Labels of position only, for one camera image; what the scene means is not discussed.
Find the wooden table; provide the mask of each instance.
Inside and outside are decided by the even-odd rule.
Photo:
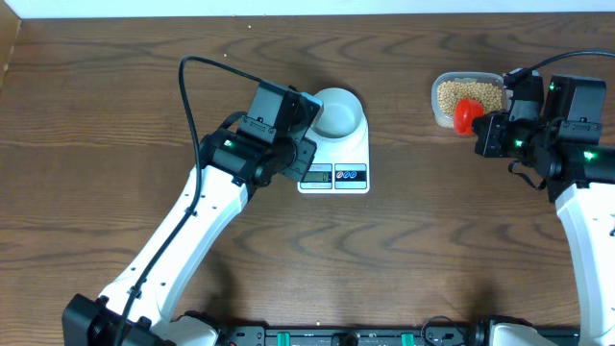
[[[355,92],[372,190],[307,196],[277,177],[218,238],[177,314],[407,326],[493,312],[577,325],[554,205],[508,160],[438,127],[431,84],[614,45],[613,14],[27,20],[0,98],[0,343],[61,343],[71,297],[95,298],[178,198],[193,165],[177,85],[186,54],[308,92]],[[542,72],[555,71],[615,83],[608,59]],[[256,89],[199,64],[187,86],[201,136],[247,110]]]

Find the digital display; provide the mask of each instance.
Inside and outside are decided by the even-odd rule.
[[[304,183],[330,183],[331,181],[331,172],[309,171],[303,179]]]

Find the red object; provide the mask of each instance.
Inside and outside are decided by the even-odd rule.
[[[484,115],[479,101],[461,99],[455,107],[453,127],[458,135],[472,135],[472,120]]]

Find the green led light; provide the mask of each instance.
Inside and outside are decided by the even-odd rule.
[[[583,152],[583,155],[585,156],[585,158],[590,161],[592,159],[596,158],[596,154],[592,153],[592,152]]]

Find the white kitchen scale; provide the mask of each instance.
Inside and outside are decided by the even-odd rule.
[[[369,191],[369,135],[367,118],[358,99],[341,88],[328,88],[314,97],[324,110],[306,137],[316,142],[316,154],[301,193],[367,193]]]

